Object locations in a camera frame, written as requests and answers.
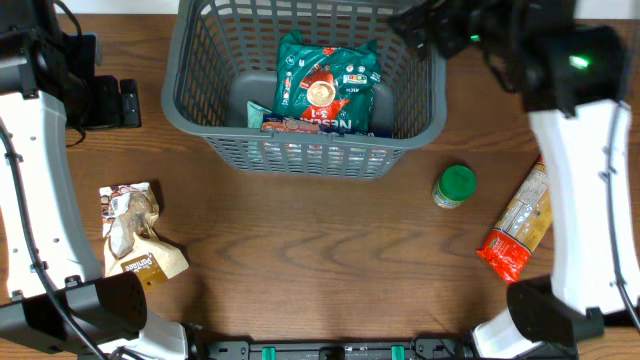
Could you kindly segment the white brown bread bag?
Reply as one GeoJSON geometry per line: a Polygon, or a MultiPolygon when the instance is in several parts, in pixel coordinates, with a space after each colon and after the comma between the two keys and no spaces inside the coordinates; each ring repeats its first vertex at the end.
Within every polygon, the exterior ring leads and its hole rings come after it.
{"type": "Polygon", "coordinates": [[[133,272],[149,290],[189,268],[183,252],[154,230],[160,207],[148,182],[102,187],[99,195],[107,277],[133,272]]]}

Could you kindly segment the green Nescafe coffee bag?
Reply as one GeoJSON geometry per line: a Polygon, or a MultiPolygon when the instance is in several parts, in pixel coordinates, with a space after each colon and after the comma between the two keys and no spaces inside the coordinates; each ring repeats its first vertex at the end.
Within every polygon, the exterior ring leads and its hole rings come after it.
{"type": "Polygon", "coordinates": [[[366,133],[381,81],[375,40],[357,48],[306,44],[300,31],[280,41],[272,111],[311,124],[366,133]]]}

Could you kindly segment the small teal wipes packet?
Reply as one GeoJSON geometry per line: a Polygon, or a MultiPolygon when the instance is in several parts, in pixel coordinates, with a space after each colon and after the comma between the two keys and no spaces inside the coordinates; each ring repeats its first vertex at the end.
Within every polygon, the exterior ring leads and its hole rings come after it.
{"type": "Polygon", "coordinates": [[[270,115],[271,111],[254,102],[247,102],[247,127],[251,129],[261,129],[265,115],[270,115]]]}

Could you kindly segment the green lidded small jar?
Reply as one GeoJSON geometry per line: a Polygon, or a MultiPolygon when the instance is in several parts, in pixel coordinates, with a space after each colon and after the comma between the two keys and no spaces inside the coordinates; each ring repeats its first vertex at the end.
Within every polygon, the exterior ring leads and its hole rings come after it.
{"type": "Polygon", "coordinates": [[[448,167],[435,182],[432,197],[445,209],[453,209],[469,199],[477,189],[475,173],[463,165],[448,167]]]}

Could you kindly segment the orange snack packet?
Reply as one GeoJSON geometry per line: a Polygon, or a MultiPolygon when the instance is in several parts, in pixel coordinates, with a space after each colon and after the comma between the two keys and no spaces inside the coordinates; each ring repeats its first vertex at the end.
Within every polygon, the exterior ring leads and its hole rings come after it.
{"type": "Polygon", "coordinates": [[[551,224],[549,178],[539,157],[476,253],[506,283],[517,282],[551,224]]]}

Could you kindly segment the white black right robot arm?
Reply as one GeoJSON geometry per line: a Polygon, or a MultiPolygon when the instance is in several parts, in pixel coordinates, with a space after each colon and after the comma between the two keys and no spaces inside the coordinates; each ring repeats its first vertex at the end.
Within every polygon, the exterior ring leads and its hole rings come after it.
{"type": "Polygon", "coordinates": [[[639,324],[639,262],[628,175],[633,55],[608,26],[578,24],[571,1],[426,1],[389,24],[411,48],[501,59],[546,163],[551,274],[511,284],[507,307],[475,327],[460,359],[573,359],[608,326],[639,324]]]}

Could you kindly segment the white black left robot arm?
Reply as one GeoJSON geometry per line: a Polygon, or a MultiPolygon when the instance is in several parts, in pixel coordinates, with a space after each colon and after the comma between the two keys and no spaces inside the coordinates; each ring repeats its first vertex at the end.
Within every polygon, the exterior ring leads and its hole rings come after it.
{"type": "Polygon", "coordinates": [[[97,75],[97,37],[64,33],[55,0],[1,1],[4,340],[81,359],[193,359],[192,331],[147,307],[132,272],[106,276],[86,236],[65,133],[137,128],[137,84],[97,75]]]}

